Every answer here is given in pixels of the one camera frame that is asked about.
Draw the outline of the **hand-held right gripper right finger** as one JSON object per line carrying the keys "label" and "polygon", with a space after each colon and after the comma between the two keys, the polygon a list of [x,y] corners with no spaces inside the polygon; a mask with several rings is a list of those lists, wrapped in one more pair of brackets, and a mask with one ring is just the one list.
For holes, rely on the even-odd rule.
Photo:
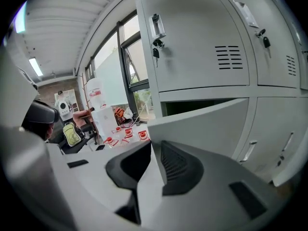
{"label": "hand-held right gripper right finger", "polygon": [[161,163],[167,183],[163,196],[186,194],[201,180],[204,174],[202,162],[168,141],[161,142]]}

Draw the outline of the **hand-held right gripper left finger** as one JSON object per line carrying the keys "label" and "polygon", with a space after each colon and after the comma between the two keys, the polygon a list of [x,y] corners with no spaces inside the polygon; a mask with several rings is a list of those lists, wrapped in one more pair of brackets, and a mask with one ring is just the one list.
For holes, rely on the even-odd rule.
{"label": "hand-held right gripper left finger", "polygon": [[131,149],[110,159],[105,169],[117,187],[135,191],[150,161],[151,142],[138,142]]}

